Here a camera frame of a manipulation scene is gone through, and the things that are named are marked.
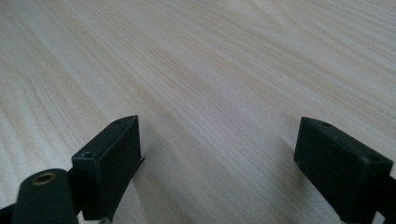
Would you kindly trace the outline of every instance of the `black mount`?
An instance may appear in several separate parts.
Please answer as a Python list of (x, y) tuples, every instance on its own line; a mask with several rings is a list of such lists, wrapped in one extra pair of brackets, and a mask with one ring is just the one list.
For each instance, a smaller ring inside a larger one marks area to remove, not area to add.
[(110, 123), (72, 157), (66, 172), (49, 169), (26, 178), (17, 201), (0, 210), (0, 223), (112, 221), (123, 193), (145, 158), (140, 153), (138, 116)]
[(341, 220), (372, 223), (379, 211), (396, 223), (393, 161), (316, 119), (302, 118), (294, 160)]

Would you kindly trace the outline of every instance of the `wooden table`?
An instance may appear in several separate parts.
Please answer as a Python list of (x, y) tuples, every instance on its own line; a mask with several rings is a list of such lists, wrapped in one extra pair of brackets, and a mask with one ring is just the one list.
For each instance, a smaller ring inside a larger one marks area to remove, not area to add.
[(293, 161), (300, 118), (396, 161), (395, 74), (392, 0), (0, 1), (0, 206), (137, 114), (114, 223), (340, 223)]

